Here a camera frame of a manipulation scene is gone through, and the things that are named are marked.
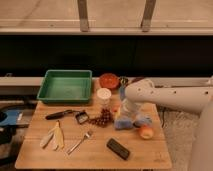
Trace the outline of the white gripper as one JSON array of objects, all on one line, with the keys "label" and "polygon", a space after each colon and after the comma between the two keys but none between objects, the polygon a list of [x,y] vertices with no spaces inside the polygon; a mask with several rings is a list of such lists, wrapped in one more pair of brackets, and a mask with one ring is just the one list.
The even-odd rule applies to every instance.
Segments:
[{"label": "white gripper", "polygon": [[119,107],[118,120],[130,120],[136,121],[142,117],[142,112],[140,111],[141,105],[134,103],[128,99],[124,99]]}]

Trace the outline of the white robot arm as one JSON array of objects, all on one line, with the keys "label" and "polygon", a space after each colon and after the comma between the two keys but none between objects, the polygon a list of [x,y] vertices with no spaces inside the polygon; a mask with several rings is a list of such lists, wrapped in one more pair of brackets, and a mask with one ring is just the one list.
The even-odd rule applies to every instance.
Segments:
[{"label": "white robot arm", "polygon": [[120,111],[136,114],[140,103],[199,114],[188,171],[213,171],[213,86],[156,88],[150,79],[133,82],[125,88]]}]

